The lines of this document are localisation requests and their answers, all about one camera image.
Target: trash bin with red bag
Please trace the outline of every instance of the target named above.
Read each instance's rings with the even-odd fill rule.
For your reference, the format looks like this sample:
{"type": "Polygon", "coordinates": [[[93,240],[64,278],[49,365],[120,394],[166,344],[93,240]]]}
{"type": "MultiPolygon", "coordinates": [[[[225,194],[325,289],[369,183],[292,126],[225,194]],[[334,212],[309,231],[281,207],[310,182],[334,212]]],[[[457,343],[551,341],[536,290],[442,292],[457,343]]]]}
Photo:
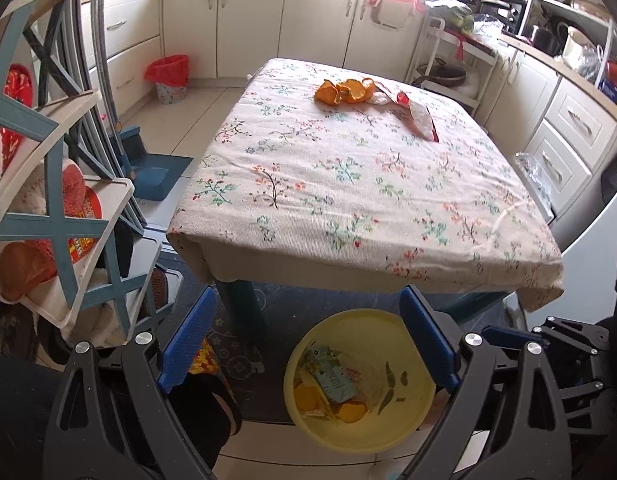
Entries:
{"type": "Polygon", "coordinates": [[[155,83],[160,102],[169,105],[186,97],[188,74],[188,56],[177,54],[148,65],[144,79],[155,83]]]}

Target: drawer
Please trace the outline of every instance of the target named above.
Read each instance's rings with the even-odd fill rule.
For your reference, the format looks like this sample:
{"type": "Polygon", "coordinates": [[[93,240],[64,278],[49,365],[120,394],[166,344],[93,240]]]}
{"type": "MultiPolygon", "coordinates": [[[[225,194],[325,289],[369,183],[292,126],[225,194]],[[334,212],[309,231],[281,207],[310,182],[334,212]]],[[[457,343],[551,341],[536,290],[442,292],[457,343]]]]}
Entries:
{"type": "Polygon", "coordinates": [[[539,125],[527,152],[539,161],[553,184],[551,202],[560,215],[575,201],[591,172],[575,150],[546,120],[539,125]]]}
{"type": "Polygon", "coordinates": [[[617,131],[614,118],[566,79],[562,79],[546,118],[592,170],[617,131]]]}
{"type": "MultiPolygon", "coordinates": [[[[159,58],[160,41],[159,38],[153,38],[108,60],[111,90],[118,117],[124,115],[153,89],[154,84],[144,80],[144,71],[150,63],[159,58]]],[[[93,87],[98,88],[95,68],[91,69],[89,74],[93,87]]],[[[98,107],[101,113],[106,113],[102,104],[98,107]]]]}
{"type": "MultiPolygon", "coordinates": [[[[82,34],[90,68],[95,65],[90,4],[82,6],[82,34]]],[[[159,36],[159,0],[104,0],[104,42],[108,58],[156,36],[159,36]]]]}

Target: green table leg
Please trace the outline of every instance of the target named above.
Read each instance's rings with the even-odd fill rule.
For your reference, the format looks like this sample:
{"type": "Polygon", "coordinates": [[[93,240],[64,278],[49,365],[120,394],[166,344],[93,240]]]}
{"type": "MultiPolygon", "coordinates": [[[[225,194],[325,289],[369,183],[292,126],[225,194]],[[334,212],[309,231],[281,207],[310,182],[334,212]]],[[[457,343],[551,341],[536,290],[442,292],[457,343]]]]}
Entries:
{"type": "Polygon", "coordinates": [[[224,308],[236,334],[249,342],[261,342],[266,335],[266,320],[260,309],[252,282],[215,280],[224,308]]]}

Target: silver bolt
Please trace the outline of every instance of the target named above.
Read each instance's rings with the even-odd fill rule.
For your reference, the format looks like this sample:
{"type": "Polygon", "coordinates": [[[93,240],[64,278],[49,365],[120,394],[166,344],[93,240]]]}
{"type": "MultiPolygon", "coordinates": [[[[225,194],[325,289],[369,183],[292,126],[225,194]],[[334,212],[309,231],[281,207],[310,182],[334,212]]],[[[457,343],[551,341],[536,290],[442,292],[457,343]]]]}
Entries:
{"type": "Polygon", "coordinates": [[[88,349],[89,349],[90,347],[91,347],[91,346],[89,345],[88,341],[82,341],[81,343],[77,343],[77,344],[75,345],[75,351],[76,351],[78,354],[85,354],[86,352],[88,352],[88,349]]]}
{"type": "Polygon", "coordinates": [[[482,336],[475,333],[466,334],[464,336],[464,341],[466,341],[470,346],[480,346],[482,344],[482,336]]]}
{"type": "Polygon", "coordinates": [[[140,332],[135,336],[135,343],[138,345],[147,345],[153,341],[153,334],[150,332],[140,332]]]}
{"type": "Polygon", "coordinates": [[[542,352],[542,346],[539,343],[535,343],[534,341],[528,343],[526,345],[526,349],[534,355],[539,355],[542,352]]]}

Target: bowl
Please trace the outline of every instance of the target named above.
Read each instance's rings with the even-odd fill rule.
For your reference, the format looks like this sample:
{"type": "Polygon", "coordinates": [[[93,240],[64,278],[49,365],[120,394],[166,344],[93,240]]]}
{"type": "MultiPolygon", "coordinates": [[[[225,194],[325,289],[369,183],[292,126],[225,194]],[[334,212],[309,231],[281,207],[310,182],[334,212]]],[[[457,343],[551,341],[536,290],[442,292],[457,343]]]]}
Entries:
{"type": "Polygon", "coordinates": [[[379,453],[400,444],[421,425],[434,394],[435,384],[402,318],[372,308],[347,310],[314,326],[293,350],[284,375],[284,400],[290,418],[318,444],[342,453],[379,453]],[[294,378],[302,355],[314,343],[380,367],[382,399],[390,389],[385,372],[388,362],[395,376],[392,401],[381,413],[380,406],[375,406],[353,424],[304,418],[295,404],[294,378]],[[401,380],[404,372],[406,385],[401,380]]]}

